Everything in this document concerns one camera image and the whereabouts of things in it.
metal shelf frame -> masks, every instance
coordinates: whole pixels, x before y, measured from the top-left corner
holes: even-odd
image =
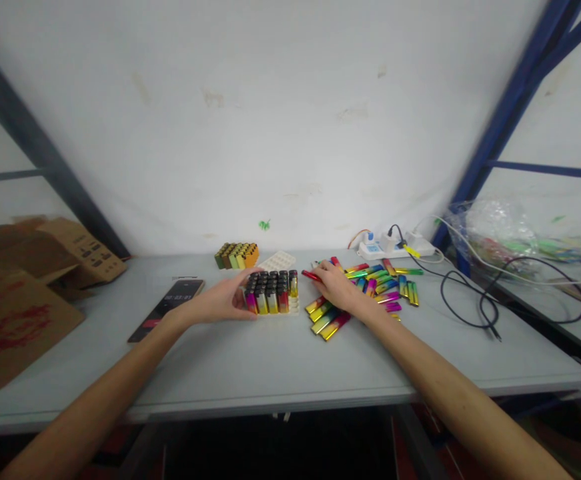
[[[495,112],[464,173],[451,204],[477,198],[493,168],[513,169],[581,178],[581,168],[499,161],[508,140],[521,120],[541,82],[581,43],[581,0],[550,0],[513,72]],[[432,240],[445,251],[450,244],[448,228],[440,225]],[[457,256],[458,268],[470,276],[470,265]]]
[[[130,257],[124,243],[1,71],[0,125],[36,167],[2,172],[0,181],[44,177],[93,236],[118,257]]]

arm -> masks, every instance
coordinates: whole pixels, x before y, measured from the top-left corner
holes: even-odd
[[[493,474],[515,479],[569,479],[561,465],[444,357],[363,295],[328,261],[313,271],[315,287],[360,319],[457,439]]]
[[[131,405],[177,339],[195,323],[219,319],[255,320],[242,310],[239,285],[258,269],[242,271],[168,312],[133,350],[42,431],[8,464],[0,479],[66,479],[76,476]]]

power strip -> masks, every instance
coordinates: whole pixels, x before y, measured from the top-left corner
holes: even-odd
[[[406,240],[411,249],[418,252],[422,257],[428,257],[435,254],[435,247],[433,247],[432,244],[419,233],[407,231],[406,235],[404,235],[404,240]],[[391,259],[409,256],[406,249],[399,248],[397,245],[395,245],[393,251],[386,252],[379,245],[378,241],[372,243],[360,243],[357,255],[362,257],[364,260]]]

white cable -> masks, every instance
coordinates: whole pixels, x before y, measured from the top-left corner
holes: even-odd
[[[439,253],[440,255],[440,259],[439,260],[424,260],[424,259],[419,259],[419,261],[421,263],[444,263],[444,260],[448,260],[445,256],[444,256],[444,252],[442,252],[439,248],[435,247],[435,253]]]
[[[569,281],[565,281],[565,282],[535,282],[533,280],[529,280],[527,278],[523,278],[519,275],[516,275],[514,273],[509,272],[508,270],[503,270],[499,267],[495,267],[494,265],[489,264],[487,261],[485,261],[482,257],[480,257],[479,255],[477,255],[477,252],[475,251],[475,249],[472,247],[472,245],[468,242],[468,240],[466,239],[465,236],[463,236],[461,233],[459,233],[459,231],[453,227],[451,224],[449,224],[446,220],[444,220],[442,217],[438,217],[437,215],[427,215],[426,217],[422,218],[419,223],[415,226],[415,228],[412,230],[413,233],[417,232],[417,228],[419,227],[419,225],[422,224],[422,222],[427,219],[427,218],[436,218],[439,221],[443,222],[446,224],[446,226],[452,230],[453,232],[455,232],[457,234],[457,236],[459,236],[468,246],[468,248],[470,249],[470,251],[472,252],[472,254],[475,256],[475,258],[477,258],[481,263],[483,263],[484,265],[486,265],[487,267],[490,267],[492,269],[495,269],[497,271],[500,272],[504,272],[507,275],[510,275],[511,277],[515,277],[519,280],[523,280],[525,282],[528,283],[532,283],[533,285],[575,285],[575,284],[581,284],[581,281],[574,281],[574,282],[569,282]]]

hand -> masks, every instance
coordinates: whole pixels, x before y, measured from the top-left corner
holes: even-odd
[[[242,270],[235,278],[224,279],[213,288],[183,303],[165,315],[187,323],[211,323],[219,320],[257,320],[257,315],[245,310],[244,293],[240,288],[249,275],[261,268]]]
[[[330,261],[324,260],[312,271],[322,283],[313,282],[319,293],[326,297],[335,307],[347,311],[359,318],[369,309],[375,309],[378,305],[375,300],[365,295],[359,288],[346,278],[340,270]]]

